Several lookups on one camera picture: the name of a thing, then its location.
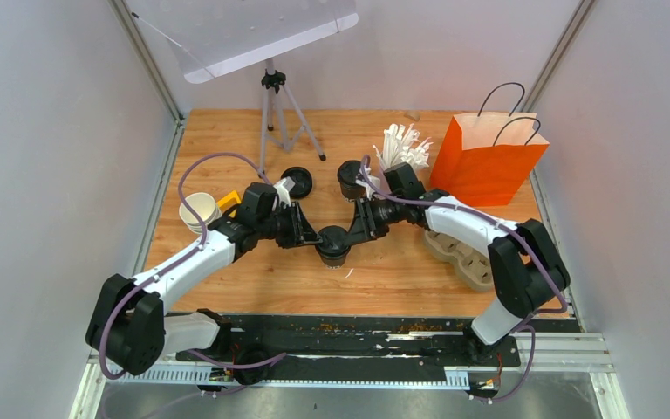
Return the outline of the black paper coffee cup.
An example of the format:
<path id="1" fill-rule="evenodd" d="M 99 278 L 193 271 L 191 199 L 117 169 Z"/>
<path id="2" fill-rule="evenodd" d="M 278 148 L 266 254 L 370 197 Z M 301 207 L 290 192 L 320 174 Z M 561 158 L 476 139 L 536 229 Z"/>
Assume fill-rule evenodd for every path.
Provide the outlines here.
<path id="1" fill-rule="evenodd" d="M 359 182 L 340 182 L 340 192 L 348 202 L 354 202 L 366 196 L 366 186 Z"/>
<path id="2" fill-rule="evenodd" d="M 328 269 L 339 269 L 346 261 L 346 255 L 330 256 L 321 255 L 321 261 Z"/>

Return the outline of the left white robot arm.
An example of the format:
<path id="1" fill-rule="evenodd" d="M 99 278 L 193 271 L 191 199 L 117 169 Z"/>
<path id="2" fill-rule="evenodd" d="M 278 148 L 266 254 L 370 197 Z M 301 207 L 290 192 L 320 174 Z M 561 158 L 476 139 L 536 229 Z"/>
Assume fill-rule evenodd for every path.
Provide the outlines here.
<path id="1" fill-rule="evenodd" d="M 102 285 L 85 335 L 86 343 L 122 372 L 139 375 L 163 355 L 200 349 L 225 359 L 232 337 L 225 320 L 210 310 L 169 315 L 169 309 L 202 280 L 240 259 L 261 240 L 284 249 L 320 243 L 290 192 L 289 177 L 270 185 L 254 182 L 233 216 L 208 224 L 187 248 L 132 278 L 114 274 Z"/>

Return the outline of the black cup lid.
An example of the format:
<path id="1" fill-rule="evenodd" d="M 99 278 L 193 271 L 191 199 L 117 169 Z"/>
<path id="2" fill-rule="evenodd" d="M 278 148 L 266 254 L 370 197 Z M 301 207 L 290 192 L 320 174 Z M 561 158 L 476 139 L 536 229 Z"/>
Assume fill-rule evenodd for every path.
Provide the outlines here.
<path id="1" fill-rule="evenodd" d="M 322 258 L 344 258 L 351 249 L 346 243 L 347 231 L 343 227 L 326 226 L 318 232 L 318 235 L 321 241 L 315 245 L 315 249 Z"/>
<path id="2" fill-rule="evenodd" d="M 337 179 L 341 185 L 349 187 L 358 186 L 358 179 L 361 176 L 361 162 L 356 160 L 344 161 L 337 171 Z"/>

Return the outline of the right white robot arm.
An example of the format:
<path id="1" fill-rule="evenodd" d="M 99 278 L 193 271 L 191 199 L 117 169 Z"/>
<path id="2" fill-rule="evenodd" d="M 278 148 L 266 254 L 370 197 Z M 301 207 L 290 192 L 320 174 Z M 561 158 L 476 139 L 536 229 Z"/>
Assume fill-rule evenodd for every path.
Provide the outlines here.
<path id="1" fill-rule="evenodd" d="M 536 219 L 503 220 L 460 202 L 442 189 L 427 191 L 407 163 L 386 171 L 389 191 L 380 190 L 367 174 L 369 158 L 358 163 L 356 179 L 371 194 L 355 202 L 354 218 L 345 234 L 346 247 L 383 237 L 390 225 L 407 221 L 447 235 L 489 261 L 496 297 L 474 318 L 462 342 L 467 359 L 485 364 L 498 352 L 498 342 L 528 322 L 541 307 L 558 299 L 571 276 L 546 227 Z"/>

